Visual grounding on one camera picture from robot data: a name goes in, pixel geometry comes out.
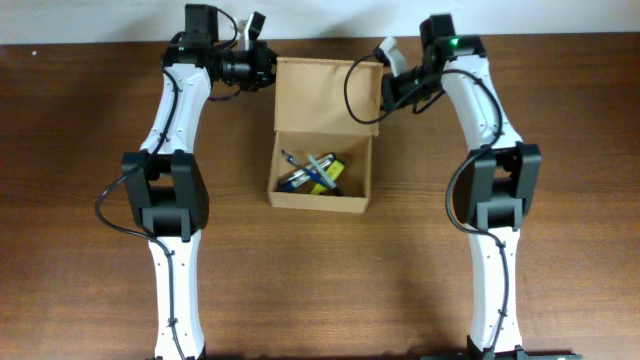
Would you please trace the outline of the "brown cardboard box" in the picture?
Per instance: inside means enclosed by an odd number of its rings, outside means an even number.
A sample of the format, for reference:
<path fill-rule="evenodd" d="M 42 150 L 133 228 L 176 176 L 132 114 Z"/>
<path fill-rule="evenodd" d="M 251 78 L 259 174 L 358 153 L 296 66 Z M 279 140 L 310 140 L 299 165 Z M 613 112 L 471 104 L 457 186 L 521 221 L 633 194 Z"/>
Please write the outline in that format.
<path fill-rule="evenodd" d="M 379 63 L 280 57 L 275 84 L 275 142 L 267 195 L 276 208 L 347 213 L 366 211 L 371 197 L 372 146 L 378 126 L 354 120 L 379 115 L 381 77 Z M 291 154 L 308 166 L 309 158 L 327 156 L 345 165 L 335 182 L 342 194 L 312 192 L 307 181 L 290 192 L 285 183 L 297 170 L 283 156 Z"/>

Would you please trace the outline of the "blue ballpoint pen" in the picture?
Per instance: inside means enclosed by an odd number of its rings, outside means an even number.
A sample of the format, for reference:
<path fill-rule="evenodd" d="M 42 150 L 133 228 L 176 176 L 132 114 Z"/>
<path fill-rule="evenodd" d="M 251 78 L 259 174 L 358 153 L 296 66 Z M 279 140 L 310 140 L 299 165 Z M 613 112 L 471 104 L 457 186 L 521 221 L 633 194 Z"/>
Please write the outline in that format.
<path fill-rule="evenodd" d="M 293 165 L 296 169 L 303 171 L 306 175 L 309 176 L 311 180 L 322 186 L 327 186 L 327 184 L 324 182 L 323 178 L 317 171 L 308 169 L 306 166 L 299 164 L 295 160 L 294 156 L 286 152 L 285 150 L 282 150 L 281 154 L 289 164 Z"/>

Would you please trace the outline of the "blue whiteboard marker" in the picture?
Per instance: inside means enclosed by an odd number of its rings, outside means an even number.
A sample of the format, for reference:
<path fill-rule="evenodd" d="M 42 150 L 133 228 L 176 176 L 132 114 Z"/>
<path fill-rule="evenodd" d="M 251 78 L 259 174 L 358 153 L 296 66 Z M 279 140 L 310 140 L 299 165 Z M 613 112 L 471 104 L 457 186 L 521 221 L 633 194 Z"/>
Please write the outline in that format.
<path fill-rule="evenodd" d="M 333 160 L 336 160 L 335 155 L 333 153 L 329 153 L 328 155 L 321 157 L 317 161 L 324 169 L 326 169 Z M 316 168 L 310 162 L 305 166 L 308 169 L 316 171 Z M 311 180 L 309 176 L 306 175 L 303 171 L 296 169 L 290 175 L 285 176 L 278 182 L 278 189 L 284 192 L 294 192 L 308 182 L 317 184 L 316 182 Z"/>

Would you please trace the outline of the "yellow highlighter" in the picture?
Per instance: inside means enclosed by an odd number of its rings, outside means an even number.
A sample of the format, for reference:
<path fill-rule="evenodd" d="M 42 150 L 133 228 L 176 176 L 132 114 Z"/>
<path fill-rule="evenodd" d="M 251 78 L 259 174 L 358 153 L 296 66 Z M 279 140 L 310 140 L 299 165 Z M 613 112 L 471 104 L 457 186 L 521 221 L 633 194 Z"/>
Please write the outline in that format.
<path fill-rule="evenodd" d="M 329 179 L 332 181 L 334 188 L 331 189 L 332 193 L 336 196 L 343 196 L 343 191 L 337 185 L 336 180 L 344 171 L 346 165 L 340 160 L 334 160 L 326 169 L 324 169 L 324 173 L 326 177 L 323 177 L 324 180 Z M 323 185 L 316 184 L 310 191 L 311 195 L 321 195 L 328 192 L 328 188 Z"/>

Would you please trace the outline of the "silver black marker pen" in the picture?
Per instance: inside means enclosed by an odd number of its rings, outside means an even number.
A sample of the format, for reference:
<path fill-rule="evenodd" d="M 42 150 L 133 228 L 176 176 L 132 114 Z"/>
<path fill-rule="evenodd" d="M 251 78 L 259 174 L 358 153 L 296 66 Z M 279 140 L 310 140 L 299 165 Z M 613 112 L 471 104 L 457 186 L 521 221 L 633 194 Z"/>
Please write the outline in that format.
<path fill-rule="evenodd" d="M 326 174 L 324 173 L 324 168 L 318 163 L 318 161 L 314 157 L 312 157 L 311 155 L 308 155 L 307 158 L 310 161 L 310 163 L 316 168 L 316 171 L 321 175 L 321 177 L 322 178 L 326 177 Z M 331 191 L 331 189 L 334 188 L 334 185 L 332 184 L 331 180 L 326 179 L 326 180 L 324 180 L 324 182 L 327 184 L 327 186 L 325 186 L 325 187 L 328 188 L 328 190 Z"/>

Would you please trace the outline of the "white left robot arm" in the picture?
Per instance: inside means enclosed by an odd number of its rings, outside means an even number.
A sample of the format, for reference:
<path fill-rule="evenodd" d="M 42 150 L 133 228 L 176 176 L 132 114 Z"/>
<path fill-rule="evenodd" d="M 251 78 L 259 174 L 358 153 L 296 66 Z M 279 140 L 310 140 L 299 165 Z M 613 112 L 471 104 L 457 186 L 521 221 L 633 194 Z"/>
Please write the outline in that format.
<path fill-rule="evenodd" d="M 185 7 L 185 28 L 161 59 L 163 91 L 152 128 L 122 172 L 134 223 L 147 239 L 155 271 L 156 359 L 203 359 L 206 341 L 198 310 L 197 259 L 209 217 L 209 197 L 194 148 L 202 110 L 215 83 L 255 92 L 275 81 L 277 55 L 260 40 L 265 17 L 231 22 L 220 41 L 221 9 Z"/>

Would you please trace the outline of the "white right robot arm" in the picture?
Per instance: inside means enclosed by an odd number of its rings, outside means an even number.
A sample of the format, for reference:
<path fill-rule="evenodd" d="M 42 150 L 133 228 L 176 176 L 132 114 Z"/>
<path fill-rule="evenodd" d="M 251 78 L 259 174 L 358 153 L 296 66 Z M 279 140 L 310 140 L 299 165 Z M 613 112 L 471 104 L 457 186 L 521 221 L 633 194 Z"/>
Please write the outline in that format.
<path fill-rule="evenodd" d="M 445 193 L 445 211 L 468 237 L 473 266 L 471 359 L 526 359 L 517 320 L 516 251 L 530 211 L 541 152 L 511 125 L 491 80 L 487 51 L 477 35 L 456 33 L 449 14 L 420 25 L 422 63 L 408 68 L 395 46 L 381 52 L 392 72 L 382 80 L 382 108 L 420 113 L 446 95 L 459 119 L 466 159 Z"/>

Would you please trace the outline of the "black aluminium rail base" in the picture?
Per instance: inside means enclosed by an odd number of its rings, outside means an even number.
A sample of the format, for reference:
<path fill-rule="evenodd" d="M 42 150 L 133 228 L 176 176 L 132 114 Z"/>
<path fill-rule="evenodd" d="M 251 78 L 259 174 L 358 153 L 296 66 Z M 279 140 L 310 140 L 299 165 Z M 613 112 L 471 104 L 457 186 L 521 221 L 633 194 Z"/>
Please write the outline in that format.
<path fill-rule="evenodd" d="M 450 354 L 420 356 L 419 360 L 583 360 L 580 354 L 533 354 L 525 351 L 513 351 L 496 354 Z"/>

